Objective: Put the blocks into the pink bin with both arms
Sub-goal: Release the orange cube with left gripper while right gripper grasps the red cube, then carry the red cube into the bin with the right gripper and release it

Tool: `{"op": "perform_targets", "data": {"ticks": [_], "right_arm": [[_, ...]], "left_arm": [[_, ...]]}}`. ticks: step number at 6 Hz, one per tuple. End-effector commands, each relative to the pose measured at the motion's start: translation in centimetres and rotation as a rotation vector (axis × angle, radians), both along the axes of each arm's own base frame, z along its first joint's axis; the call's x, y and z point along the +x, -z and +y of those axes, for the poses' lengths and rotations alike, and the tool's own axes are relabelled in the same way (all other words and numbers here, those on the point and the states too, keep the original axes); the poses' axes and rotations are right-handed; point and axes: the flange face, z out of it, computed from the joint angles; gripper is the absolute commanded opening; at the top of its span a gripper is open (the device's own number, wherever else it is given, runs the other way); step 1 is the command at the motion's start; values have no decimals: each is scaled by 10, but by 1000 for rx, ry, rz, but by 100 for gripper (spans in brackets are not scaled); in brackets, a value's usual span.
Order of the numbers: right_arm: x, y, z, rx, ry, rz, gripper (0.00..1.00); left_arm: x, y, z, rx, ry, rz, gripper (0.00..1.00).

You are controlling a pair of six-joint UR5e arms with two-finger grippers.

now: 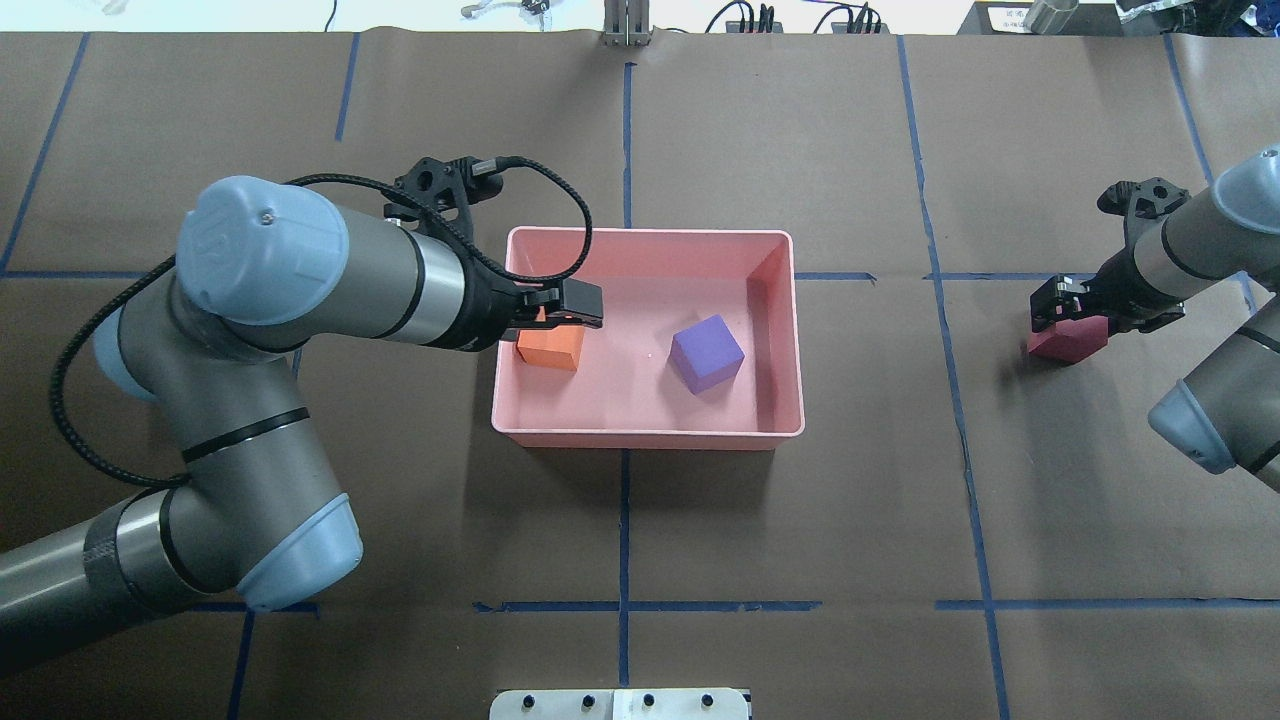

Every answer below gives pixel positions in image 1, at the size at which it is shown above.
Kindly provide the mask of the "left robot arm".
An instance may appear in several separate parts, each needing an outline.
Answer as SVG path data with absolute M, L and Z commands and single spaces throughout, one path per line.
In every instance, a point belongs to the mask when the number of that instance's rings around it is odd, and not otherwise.
M 234 591 L 252 612 L 353 571 L 364 543 L 289 356 L 319 334 L 480 352 L 521 331 L 602 327 L 602 288 L 518 274 L 474 241 L 471 206 L 526 158 L 439 163 L 392 183 L 320 173 L 210 184 L 173 256 L 97 310 L 60 351 L 47 401 L 91 468 L 140 488 L 96 518 L 3 555 L 3 675 Z M 164 413 L 183 469 L 128 471 L 73 427 L 65 382 L 92 345 L 118 387 Z

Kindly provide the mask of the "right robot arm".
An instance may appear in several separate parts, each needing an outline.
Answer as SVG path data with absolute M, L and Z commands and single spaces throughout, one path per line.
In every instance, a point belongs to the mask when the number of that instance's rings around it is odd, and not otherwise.
M 1239 313 L 1147 413 L 1148 427 L 1203 471 L 1277 488 L 1277 145 L 1190 191 L 1119 179 L 1096 199 L 1121 224 L 1097 269 L 1050 275 L 1027 301 L 1028 355 L 1073 365 L 1112 337 L 1153 334 L 1234 290 Z

